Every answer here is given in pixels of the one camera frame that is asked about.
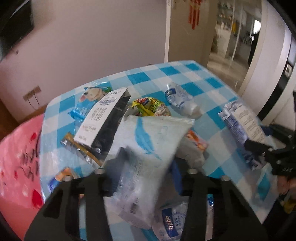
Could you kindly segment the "person right hand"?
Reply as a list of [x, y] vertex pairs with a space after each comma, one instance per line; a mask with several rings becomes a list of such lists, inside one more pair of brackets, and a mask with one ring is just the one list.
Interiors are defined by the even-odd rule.
[[296, 178], [288, 179], [285, 176], [278, 176], [277, 177], [277, 190], [279, 194], [284, 195], [287, 194], [289, 191], [295, 195], [295, 187], [296, 187]]

